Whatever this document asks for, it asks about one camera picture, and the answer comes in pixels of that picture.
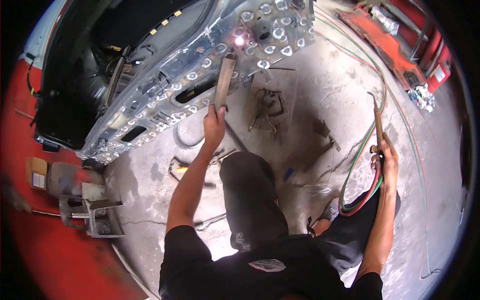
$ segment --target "red fire extinguisher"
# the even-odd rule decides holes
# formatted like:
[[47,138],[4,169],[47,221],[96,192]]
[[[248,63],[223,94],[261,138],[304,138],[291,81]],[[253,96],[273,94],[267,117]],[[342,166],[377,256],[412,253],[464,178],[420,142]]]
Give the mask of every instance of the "red fire extinguisher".
[[439,62],[427,78],[429,92],[433,94],[450,77],[450,73],[450,63],[447,60]]

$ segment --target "black shorts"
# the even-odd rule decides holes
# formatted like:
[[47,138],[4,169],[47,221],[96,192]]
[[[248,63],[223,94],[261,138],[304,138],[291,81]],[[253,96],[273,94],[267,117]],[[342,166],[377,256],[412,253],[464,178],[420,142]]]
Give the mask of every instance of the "black shorts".
[[[220,178],[232,232],[232,248],[250,251],[288,235],[287,220],[276,204],[274,173],[263,158],[253,153],[236,152],[223,161]],[[365,194],[350,205],[361,201]],[[356,214],[337,216],[329,229],[314,238],[314,244],[339,273],[361,262],[379,198],[380,190]],[[395,216],[399,209],[397,193]]]

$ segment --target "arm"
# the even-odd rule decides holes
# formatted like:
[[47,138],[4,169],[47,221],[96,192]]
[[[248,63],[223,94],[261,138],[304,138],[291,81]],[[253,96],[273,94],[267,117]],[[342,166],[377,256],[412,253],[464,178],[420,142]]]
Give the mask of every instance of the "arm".
[[200,202],[208,164],[225,135],[225,107],[221,107],[217,114],[215,105],[208,106],[204,131],[205,142],[200,152],[173,192],[168,209],[167,232],[180,225],[193,227],[193,216]]
[[[383,176],[380,186],[380,200],[377,215],[373,223],[363,260],[355,277],[357,281],[363,275],[382,272],[393,244],[393,221],[395,218],[396,182],[398,177],[398,155],[392,142],[383,133],[384,140],[381,147],[384,153]],[[375,156],[372,158],[372,168],[375,165]]]

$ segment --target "yellow label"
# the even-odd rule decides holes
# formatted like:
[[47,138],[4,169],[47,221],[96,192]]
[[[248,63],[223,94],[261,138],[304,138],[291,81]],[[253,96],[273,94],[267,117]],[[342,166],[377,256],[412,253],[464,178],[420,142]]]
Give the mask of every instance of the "yellow label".
[[117,46],[114,46],[114,45],[110,45],[109,48],[110,48],[110,49],[113,49],[113,50],[115,50],[115,51],[120,51],[120,50],[121,50],[120,47],[117,47]]

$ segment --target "stained concrete floor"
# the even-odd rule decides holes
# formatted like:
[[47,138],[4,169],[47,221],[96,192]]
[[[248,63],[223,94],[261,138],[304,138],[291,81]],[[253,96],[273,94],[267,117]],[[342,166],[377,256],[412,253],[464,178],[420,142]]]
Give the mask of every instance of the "stained concrete floor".
[[[314,26],[330,39],[360,53],[347,39],[323,23],[315,21]],[[460,215],[460,124],[455,90],[447,81],[435,93],[433,113],[420,111],[373,50],[344,28],[379,63],[410,123],[428,184],[430,268],[443,269],[456,241]],[[287,183],[282,184],[279,180],[277,188],[279,204],[287,217],[290,233],[302,233],[306,231],[308,216],[316,217],[341,189],[373,121],[372,98],[366,92],[371,91],[376,98],[381,98],[383,84],[373,71],[319,37],[316,37],[314,45],[273,67],[292,68],[299,73],[292,125],[282,144],[274,142],[268,131],[247,131],[251,116],[246,108],[252,97],[246,88],[228,97],[227,121],[251,152],[263,156],[272,165],[277,177],[281,178],[288,168],[295,169]],[[181,123],[180,133],[186,142],[202,137],[205,113],[205,109],[200,110]],[[310,171],[303,173],[301,169],[324,144],[323,137],[312,131],[315,119],[325,121],[341,150],[328,152]],[[427,276],[429,270],[423,258],[426,218],[419,173],[407,131],[391,99],[387,101],[382,119],[384,129],[399,153],[398,192],[402,198],[402,207],[395,220],[394,245],[382,273],[383,295],[387,300],[419,299],[438,277],[432,275],[420,279],[420,276]],[[220,148],[229,151],[234,149],[234,145],[226,136]],[[155,294],[163,260],[168,205],[177,185],[168,176],[168,165],[173,156],[191,162],[197,151],[180,150],[170,129],[141,148],[122,154],[108,165],[105,173],[110,197],[123,202],[118,213],[125,237],[117,240],[116,244],[140,279]],[[369,188],[373,178],[369,161],[368,153],[360,157],[348,185],[346,199],[353,200]],[[225,212],[218,168],[209,168],[206,181],[216,183],[217,188],[203,191],[196,221],[208,220]],[[309,198],[299,187],[321,182],[328,182],[332,191]],[[197,232],[209,247],[214,260],[235,252],[229,244],[230,231],[225,219],[198,228]],[[351,285],[355,273],[356,269],[352,269],[342,276],[346,286]]]

